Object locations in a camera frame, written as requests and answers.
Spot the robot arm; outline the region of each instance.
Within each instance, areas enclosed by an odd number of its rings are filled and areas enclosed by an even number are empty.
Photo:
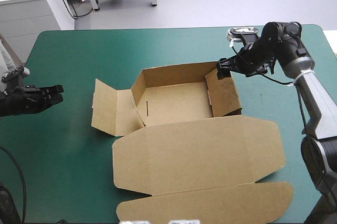
[[[63,87],[38,88],[23,83],[24,67],[19,66],[6,72],[1,81],[7,84],[4,92],[0,91],[0,117],[21,114],[40,113],[63,101]]]
[[[274,73],[276,60],[285,75],[294,79],[310,120],[304,122],[301,152],[315,187],[322,199],[306,223],[333,223],[337,221],[337,105],[317,79],[315,62],[301,41],[299,23],[267,23],[258,37],[253,27],[233,28],[228,31],[231,42],[242,42],[244,47],[231,58],[222,58],[217,64],[218,78],[230,71],[246,77],[263,75],[268,68]]]

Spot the floor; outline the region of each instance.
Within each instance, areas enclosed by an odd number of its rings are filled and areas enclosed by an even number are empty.
[[[74,2],[77,13],[90,10],[89,0]],[[128,29],[264,25],[269,21],[317,24],[337,29],[336,0],[100,0],[100,11],[76,22],[76,29]],[[335,32],[327,34],[337,52]]]

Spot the cable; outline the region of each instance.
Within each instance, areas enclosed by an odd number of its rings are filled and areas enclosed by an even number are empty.
[[[86,13],[86,14],[84,14],[84,15],[73,15],[71,12],[70,12],[70,10],[68,9],[68,6],[67,6],[67,4],[65,3],[65,1],[64,0],[62,0],[62,2],[63,2],[63,4],[64,4],[64,6],[65,6],[65,8],[67,9],[67,12],[69,13],[69,15],[71,16],[71,18],[72,19],[74,19],[74,20],[77,20],[79,17],[83,17],[83,16],[86,16],[86,15],[88,15],[88,14],[90,14],[91,12],[92,12],[92,8],[91,8],[91,10],[88,12],[88,13]]]
[[[26,182],[25,182],[25,177],[23,176],[23,172],[21,170],[21,167],[19,165],[19,163],[16,161],[16,159],[14,158],[14,156],[12,155],[12,153],[9,152],[9,150],[7,150],[6,148],[0,146],[0,149],[3,150],[5,153],[7,153],[9,155],[9,157],[11,158],[11,160],[13,161],[13,163],[15,164],[17,171],[20,174],[20,178],[21,178],[21,183],[22,183],[22,192],[23,192],[23,206],[22,206],[22,220],[21,220],[21,224],[25,223],[25,219],[26,219],[26,202],[27,202],[27,192],[26,192]]]
[[[266,79],[269,79],[269,80],[271,80],[271,81],[273,81],[273,82],[275,82],[275,83],[281,84],[281,85],[289,85],[289,84],[292,83],[292,82],[280,82],[280,81],[278,81],[278,80],[276,80],[276,79],[273,79],[273,78],[271,78],[271,77],[265,76],[265,75],[262,74],[262,73],[259,73],[258,75],[261,75],[262,77],[264,77],[264,78],[266,78]]]
[[[323,194],[323,195],[324,195],[326,201],[328,202],[328,204],[330,205],[331,210],[334,213],[337,213],[337,197],[334,194],[334,192],[332,191],[332,189],[329,187],[327,181],[325,180],[325,177],[323,176],[323,173],[322,173],[321,169],[319,168],[317,160],[315,159],[312,142],[310,141],[310,137],[309,137],[309,134],[308,134],[308,128],[307,128],[307,125],[306,125],[306,119],[305,119],[303,105],[302,105],[302,98],[301,98],[301,93],[300,93],[298,84],[295,84],[295,87],[296,87],[297,96],[298,96],[298,99],[299,99],[299,105],[300,105],[300,111],[301,111],[301,116],[302,116],[302,120],[303,120],[304,132],[305,132],[305,135],[306,135],[306,140],[309,143],[309,149],[310,149],[310,153],[311,153],[311,155],[313,157],[313,160],[314,160],[315,169],[319,173],[320,178],[322,179],[323,183],[325,184],[326,188],[328,189],[329,193],[331,194],[332,199],[333,199],[333,201],[335,203],[335,207],[332,206],[332,204],[331,204],[330,199],[328,198],[328,196],[326,194]]]
[[[233,51],[235,52],[235,54],[242,60],[244,61],[245,64],[250,65],[250,63],[248,63],[246,60],[244,60],[244,58],[236,51],[236,49],[233,47],[231,47],[233,49]]]

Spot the cardboard box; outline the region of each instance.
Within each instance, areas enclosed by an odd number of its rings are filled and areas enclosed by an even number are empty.
[[[113,144],[116,187],[151,197],[117,208],[120,221],[269,223],[288,208],[287,182],[256,183],[285,165],[276,123],[226,116],[144,127]]]
[[[144,126],[238,115],[232,77],[218,80],[216,62],[144,69],[129,90],[96,80],[92,126],[124,136]]]

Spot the cardboard flap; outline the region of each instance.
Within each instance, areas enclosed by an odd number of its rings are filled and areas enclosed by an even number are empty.
[[[150,195],[255,182],[284,165],[277,124],[246,116],[147,126],[113,144],[116,187]]]
[[[125,136],[144,125],[137,113],[131,90],[119,90],[117,93],[116,134]]]
[[[121,203],[120,221],[198,219],[204,224],[263,224],[281,217],[293,195],[290,183],[273,182],[221,187],[147,197]]]
[[[217,69],[206,75],[214,117],[241,113],[241,104],[232,77],[218,80]]]
[[[169,86],[205,81],[205,75],[216,68],[216,62],[169,65],[143,70],[146,86]]]
[[[143,93],[145,92],[145,89],[146,89],[146,81],[144,77],[144,71],[141,71],[136,82],[131,87],[131,92],[136,102],[136,105],[139,104],[139,101],[141,100]]]
[[[131,90],[115,90],[96,79],[91,126],[113,136],[143,127]]]
[[[114,136],[116,112],[117,90],[96,79],[91,126]]]

